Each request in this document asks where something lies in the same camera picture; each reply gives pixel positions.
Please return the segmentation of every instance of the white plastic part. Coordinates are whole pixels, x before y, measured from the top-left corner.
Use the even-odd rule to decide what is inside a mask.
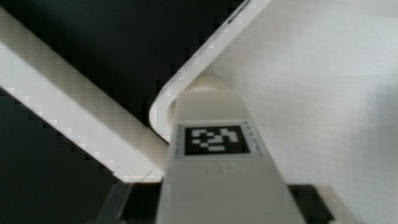
[[[175,101],[156,224],[303,224],[239,96],[198,86]]]
[[[200,49],[197,50],[188,62],[184,63],[172,79],[168,80],[156,101],[150,106],[149,120],[150,126],[166,141],[170,141],[172,130],[172,102],[175,100],[179,92],[188,87],[193,79],[200,75],[211,61],[214,60],[221,50],[225,49],[232,39],[250,24],[259,12],[262,11],[271,0],[250,0],[244,1],[244,8],[234,16],[230,23],[223,23],[216,32],[213,33]]]
[[[398,223],[396,59],[396,17],[348,0],[273,0],[200,73],[237,92],[284,180],[326,188],[340,224]]]
[[[0,8],[0,86],[127,183],[157,182],[166,145]]]

